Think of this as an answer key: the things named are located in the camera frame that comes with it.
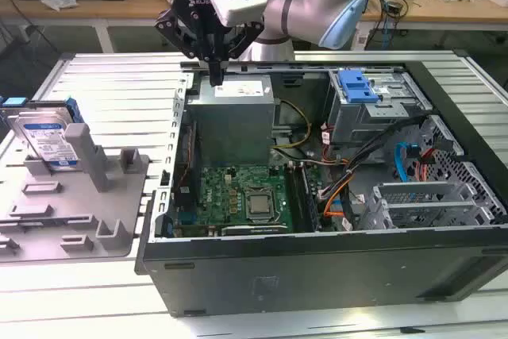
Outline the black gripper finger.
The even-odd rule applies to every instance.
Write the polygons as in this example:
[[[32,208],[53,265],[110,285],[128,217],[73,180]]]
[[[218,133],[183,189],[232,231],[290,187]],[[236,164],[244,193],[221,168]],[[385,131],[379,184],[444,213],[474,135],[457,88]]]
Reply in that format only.
[[[234,27],[223,27],[217,33],[217,85],[223,83],[225,68],[230,59],[238,59],[263,32],[261,21],[250,21]]]
[[[204,62],[208,68],[210,85],[217,86],[217,61],[205,33],[202,17],[196,10],[187,16],[190,21],[186,24],[174,10],[166,10],[157,19],[156,27],[187,58]]]

